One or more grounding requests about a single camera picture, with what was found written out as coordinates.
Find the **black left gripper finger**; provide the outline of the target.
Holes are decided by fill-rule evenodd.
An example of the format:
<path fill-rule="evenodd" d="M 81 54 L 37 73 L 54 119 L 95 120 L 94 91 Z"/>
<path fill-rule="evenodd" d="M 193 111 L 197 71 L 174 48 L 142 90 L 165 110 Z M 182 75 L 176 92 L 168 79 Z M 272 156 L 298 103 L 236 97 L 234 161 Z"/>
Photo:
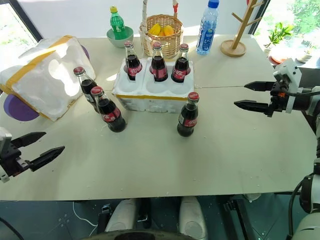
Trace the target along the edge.
<path fill-rule="evenodd" d="M 43 166 L 49 164 L 53 160 L 55 160 L 65 149 L 65 146 L 52 148 L 44 153 L 42 153 L 39 157 L 32 161 L 28 161 L 28 168 L 35 172 L 36 170 L 42 168 Z"/>
<path fill-rule="evenodd" d="M 26 147 L 28 145 L 31 145 L 38 141 L 40 138 L 42 138 L 44 135 L 46 135 L 46 132 L 31 132 L 28 134 L 25 134 L 21 137 L 18 137 L 11 141 L 11 148 L 13 150 L 19 149 L 21 147 Z"/>

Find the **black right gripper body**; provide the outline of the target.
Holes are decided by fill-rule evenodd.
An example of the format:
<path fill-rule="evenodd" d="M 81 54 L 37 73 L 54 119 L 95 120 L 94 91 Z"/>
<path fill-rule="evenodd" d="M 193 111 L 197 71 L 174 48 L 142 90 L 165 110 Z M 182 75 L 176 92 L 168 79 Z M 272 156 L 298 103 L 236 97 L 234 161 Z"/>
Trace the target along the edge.
<path fill-rule="evenodd" d="M 274 82 L 270 89 L 270 103 L 264 114 L 268 117 L 272 117 L 274 112 L 282 112 L 287 108 L 289 96 L 286 95 L 279 82 Z"/>

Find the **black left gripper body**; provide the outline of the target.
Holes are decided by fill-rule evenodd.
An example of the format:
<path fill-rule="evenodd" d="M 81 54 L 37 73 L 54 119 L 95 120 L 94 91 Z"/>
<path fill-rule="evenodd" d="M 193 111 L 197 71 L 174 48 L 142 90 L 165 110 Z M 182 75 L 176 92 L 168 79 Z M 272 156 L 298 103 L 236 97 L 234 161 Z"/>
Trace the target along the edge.
<path fill-rule="evenodd" d="M 29 169 L 29 165 L 21 158 L 20 147 L 24 147 L 21 139 L 3 140 L 0 145 L 0 177 L 10 178 Z"/>

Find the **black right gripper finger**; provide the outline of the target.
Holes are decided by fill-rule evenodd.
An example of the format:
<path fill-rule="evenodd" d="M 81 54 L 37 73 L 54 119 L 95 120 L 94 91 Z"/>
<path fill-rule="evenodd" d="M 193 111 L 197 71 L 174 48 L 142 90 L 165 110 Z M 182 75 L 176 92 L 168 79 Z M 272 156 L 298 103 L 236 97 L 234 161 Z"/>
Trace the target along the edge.
<path fill-rule="evenodd" d="M 253 81 L 244 85 L 244 87 L 256 92 L 270 92 L 274 84 L 275 82 L 272 81 Z"/>
<path fill-rule="evenodd" d="M 256 102 L 254 100 L 235 101 L 234 105 L 251 112 L 264 113 L 265 115 L 270 113 L 270 108 L 267 103 Z"/>

